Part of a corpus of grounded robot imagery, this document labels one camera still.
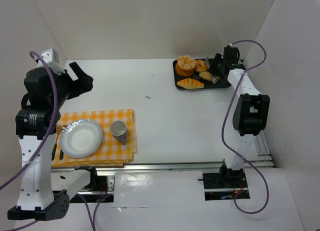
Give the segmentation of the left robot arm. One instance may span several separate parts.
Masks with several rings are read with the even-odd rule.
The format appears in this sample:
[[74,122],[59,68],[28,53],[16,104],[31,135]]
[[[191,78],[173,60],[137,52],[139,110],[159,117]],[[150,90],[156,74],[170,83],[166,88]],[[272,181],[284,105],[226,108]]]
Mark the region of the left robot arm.
[[71,175],[58,179],[60,187],[52,189],[52,150],[56,141],[59,109],[66,100],[89,92],[93,78],[76,62],[70,64],[77,76],[72,80],[67,70],[39,64],[27,72],[27,93],[15,117],[16,135],[22,154],[21,188],[17,204],[8,210],[9,220],[52,221],[62,219],[71,199],[83,188],[96,185],[93,166],[79,166]]

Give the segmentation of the glazed donut bread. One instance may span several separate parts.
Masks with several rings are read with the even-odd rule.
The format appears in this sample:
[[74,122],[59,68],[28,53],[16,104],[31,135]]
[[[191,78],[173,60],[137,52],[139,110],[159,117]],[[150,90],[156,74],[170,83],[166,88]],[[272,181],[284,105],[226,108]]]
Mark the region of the glazed donut bread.
[[202,72],[206,72],[208,70],[208,67],[207,67],[204,60],[198,59],[198,60],[196,60],[196,66],[195,66],[194,70],[197,73],[202,73]]

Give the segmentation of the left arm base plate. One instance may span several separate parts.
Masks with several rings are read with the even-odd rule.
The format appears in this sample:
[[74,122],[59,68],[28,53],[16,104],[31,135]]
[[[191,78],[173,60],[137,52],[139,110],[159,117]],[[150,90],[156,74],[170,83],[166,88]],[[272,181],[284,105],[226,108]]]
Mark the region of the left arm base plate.
[[95,185],[81,189],[78,194],[88,203],[98,203],[105,198],[103,203],[114,202],[115,175],[98,176]]

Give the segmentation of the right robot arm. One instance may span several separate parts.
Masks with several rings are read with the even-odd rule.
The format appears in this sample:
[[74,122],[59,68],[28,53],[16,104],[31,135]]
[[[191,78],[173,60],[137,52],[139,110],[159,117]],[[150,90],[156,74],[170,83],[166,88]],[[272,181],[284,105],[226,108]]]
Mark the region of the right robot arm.
[[233,116],[232,126],[238,132],[237,141],[232,152],[222,162],[218,173],[204,174],[203,184],[206,189],[230,189],[244,186],[245,158],[256,136],[267,124],[270,98],[261,94],[246,73],[240,61],[240,51],[230,44],[217,54],[211,65],[214,78],[227,81],[236,91],[238,98]]

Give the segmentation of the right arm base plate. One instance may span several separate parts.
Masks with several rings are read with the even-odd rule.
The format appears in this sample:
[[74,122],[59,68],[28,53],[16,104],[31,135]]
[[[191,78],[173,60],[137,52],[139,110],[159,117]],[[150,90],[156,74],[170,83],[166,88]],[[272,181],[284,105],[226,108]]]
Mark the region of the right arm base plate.
[[246,175],[222,179],[219,173],[203,173],[198,179],[203,184],[206,201],[250,199],[249,186]]

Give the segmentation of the metal tongs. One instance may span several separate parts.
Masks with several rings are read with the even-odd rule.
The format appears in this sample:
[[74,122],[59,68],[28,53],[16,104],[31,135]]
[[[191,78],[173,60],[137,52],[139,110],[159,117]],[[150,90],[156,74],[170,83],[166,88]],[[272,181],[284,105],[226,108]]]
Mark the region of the metal tongs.
[[210,72],[210,62],[209,62],[209,58],[206,57],[206,59],[204,60],[206,66],[207,66],[207,76],[210,76],[210,80],[213,84],[216,84],[218,82],[218,79],[215,78],[215,76]]

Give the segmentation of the oval brown bread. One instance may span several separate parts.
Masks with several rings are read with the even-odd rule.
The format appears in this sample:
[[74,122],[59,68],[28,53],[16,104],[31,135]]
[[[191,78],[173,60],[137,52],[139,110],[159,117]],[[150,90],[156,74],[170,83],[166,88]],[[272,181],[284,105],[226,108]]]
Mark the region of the oval brown bread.
[[[211,77],[208,76],[208,72],[207,71],[204,71],[204,72],[201,72],[199,73],[199,77],[202,78],[203,80],[206,80],[206,81],[210,81],[211,82]],[[214,75],[214,77],[218,80],[220,80],[221,78]]]

